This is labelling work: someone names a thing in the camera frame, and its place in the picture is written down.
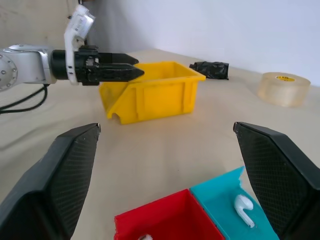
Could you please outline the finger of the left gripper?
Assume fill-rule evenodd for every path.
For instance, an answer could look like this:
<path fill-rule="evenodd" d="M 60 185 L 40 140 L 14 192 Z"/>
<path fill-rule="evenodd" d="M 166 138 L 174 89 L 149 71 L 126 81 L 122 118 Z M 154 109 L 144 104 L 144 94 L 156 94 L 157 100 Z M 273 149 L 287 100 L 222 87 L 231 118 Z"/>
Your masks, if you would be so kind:
<path fill-rule="evenodd" d="M 99 62 L 103 64 L 130 64 L 135 65 L 139 60 L 125 53 L 99 52 Z"/>
<path fill-rule="evenodd" d="M 130 82 L 145 72 L 128 63 L 101 64 L 96 70 L 96 80 L 99 82 Z"/>

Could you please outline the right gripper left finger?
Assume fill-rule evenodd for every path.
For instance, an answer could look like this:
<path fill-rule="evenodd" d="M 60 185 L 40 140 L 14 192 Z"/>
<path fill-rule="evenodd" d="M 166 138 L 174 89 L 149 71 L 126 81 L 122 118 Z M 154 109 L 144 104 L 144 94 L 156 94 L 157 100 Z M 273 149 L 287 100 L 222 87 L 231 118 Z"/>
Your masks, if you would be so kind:
<path fill-rule="evenodd" d="M 57 136 L 0 204 L 0 240 L 71 240 L 91 183 L 98 123 Z"/>

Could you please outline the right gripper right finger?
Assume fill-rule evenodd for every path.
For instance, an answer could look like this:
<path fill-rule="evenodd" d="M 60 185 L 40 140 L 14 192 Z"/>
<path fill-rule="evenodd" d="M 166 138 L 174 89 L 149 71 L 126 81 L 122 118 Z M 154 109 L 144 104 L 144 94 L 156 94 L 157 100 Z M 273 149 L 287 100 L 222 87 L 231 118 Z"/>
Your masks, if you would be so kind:
<path fill-rule="evenodd" d="M 285 134 L 235 122 L 250 185 L 280 240 L 320 240 L 320 168 Z"/>

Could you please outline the yellow plastic bin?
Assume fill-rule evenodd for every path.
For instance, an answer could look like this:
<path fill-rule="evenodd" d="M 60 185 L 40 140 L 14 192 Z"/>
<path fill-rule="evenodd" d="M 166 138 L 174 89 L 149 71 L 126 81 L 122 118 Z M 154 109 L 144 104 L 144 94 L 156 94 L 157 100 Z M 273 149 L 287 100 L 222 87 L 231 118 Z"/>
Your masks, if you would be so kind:
<path fill-rule="evenodd" d="M 197 87 L 206 77 L 174 61 L 138 63 L 144 75 L 129 82 L 104 82 L 100 98 L 107 118 L 117 115 L 121 124 L 132 124 L 194 110 Z"/>

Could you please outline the teal plastic tray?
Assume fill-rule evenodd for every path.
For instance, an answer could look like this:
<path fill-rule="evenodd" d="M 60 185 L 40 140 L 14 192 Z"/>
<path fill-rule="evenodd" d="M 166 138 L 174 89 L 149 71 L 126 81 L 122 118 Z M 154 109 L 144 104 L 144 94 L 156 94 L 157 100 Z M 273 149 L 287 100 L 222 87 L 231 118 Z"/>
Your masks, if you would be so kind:
<path fill-rule="evenodd" d="M 242 188 L 241 166 L 190 188 L 207 215 L 215 223 L 226 240 L 279 240 L 261 206 Z M 245 213 L 255 226 L 250 228 L 238 216 L 234 201 L 244 195 L 253 203 L 253 210 Z"/>

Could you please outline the clear tape roll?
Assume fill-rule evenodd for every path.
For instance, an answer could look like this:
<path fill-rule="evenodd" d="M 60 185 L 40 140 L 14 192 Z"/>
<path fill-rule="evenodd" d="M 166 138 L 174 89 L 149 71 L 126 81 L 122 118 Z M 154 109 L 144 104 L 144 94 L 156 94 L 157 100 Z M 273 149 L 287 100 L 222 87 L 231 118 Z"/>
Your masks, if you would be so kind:
<path fill-rule="evenodd" d="M 257 96 L 282 107 L 300 107 L 309 92 L 311 82 L 290 73 L 266 72 L 262 75 Z"/>

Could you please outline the black rolled plastic bag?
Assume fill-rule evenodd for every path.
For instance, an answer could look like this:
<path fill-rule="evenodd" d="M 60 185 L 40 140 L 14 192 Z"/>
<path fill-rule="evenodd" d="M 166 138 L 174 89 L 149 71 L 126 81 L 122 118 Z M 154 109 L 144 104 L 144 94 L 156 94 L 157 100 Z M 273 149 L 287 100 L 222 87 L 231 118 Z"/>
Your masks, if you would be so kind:
<path fill-rule="evenodd" d="M 197 61 L 189 65 L 192 70 L 206 76 L 208 79 L 228 80 L 229 64 L 225 62 Z"/>

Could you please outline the red plastic tray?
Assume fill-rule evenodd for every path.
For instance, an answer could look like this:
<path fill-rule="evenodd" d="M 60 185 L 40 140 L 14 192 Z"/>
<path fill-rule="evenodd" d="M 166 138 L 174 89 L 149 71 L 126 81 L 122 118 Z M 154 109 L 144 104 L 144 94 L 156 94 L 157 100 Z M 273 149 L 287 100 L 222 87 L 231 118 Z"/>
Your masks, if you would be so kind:
<path fill-rule="evenodd" d="M 114 222 L 114 240 L 225 240 L 188 189 L 119 214 Z"/>

